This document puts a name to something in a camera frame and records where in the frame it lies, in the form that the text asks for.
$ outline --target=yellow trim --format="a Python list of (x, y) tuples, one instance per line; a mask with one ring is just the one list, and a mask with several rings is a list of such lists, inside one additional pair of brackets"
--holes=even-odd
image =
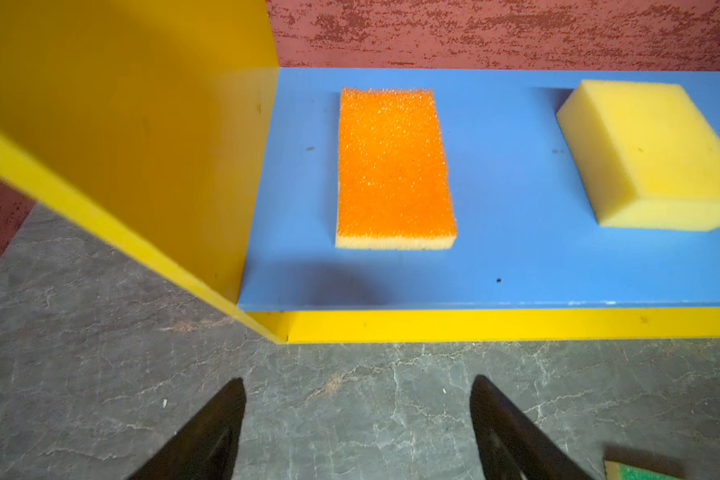
[(252, 313), (288, 343), (720, 337), (720, 308)]
[(68, 219), (85, 225), (88, 230), (125, 253), (148, 265), (173, 283), (195, 293), (220, 311), (229, 314), (250, 329), (276, 343), (282, 340), (271, 334), (237, 306), (198, 280), (171, 258), (160, 252), (117, 218), (96, 205), (66, 181), (58, 178), (29, 154), (0, 135), (0, 178), (10, 181), (32, 197), (42, 197), (50, 208)]

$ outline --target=green sponge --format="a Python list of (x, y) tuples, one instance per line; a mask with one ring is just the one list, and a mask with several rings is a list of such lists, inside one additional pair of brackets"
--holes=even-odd
[(605, 462), (605, 478), (607, 480), (676, 480), (669, 475), (608, 461)]

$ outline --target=blue board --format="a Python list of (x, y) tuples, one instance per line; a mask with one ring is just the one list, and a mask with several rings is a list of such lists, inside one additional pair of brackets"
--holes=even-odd
[[(720, 72), (281, 68), (240, 307), (720, 306), (720, 229), (597, 225), (554, 116), (585, 78), (681, 84), (720, 136)], [(334, 247), (342, 87), (434, 90), (453, 249)]]

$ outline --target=sponge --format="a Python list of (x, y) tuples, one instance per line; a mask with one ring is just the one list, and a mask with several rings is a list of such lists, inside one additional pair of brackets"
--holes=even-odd
[(675, 480), (669, 475), (608, 461), (605, 462), (605, 478), (606, 480)]
[(444, 250), (456, 240), (432, 90), (342, 90), (336, 247)]
[(602, 226), (720, 226), (720, 138), (679, 85), (584, 80), (557, 112)]

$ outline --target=orange scrub pad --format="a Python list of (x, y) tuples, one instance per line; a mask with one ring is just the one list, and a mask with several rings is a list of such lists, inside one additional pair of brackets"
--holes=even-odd
[(456, 234), (432, 90), (342, 89), (336, 247), (445, 250)]

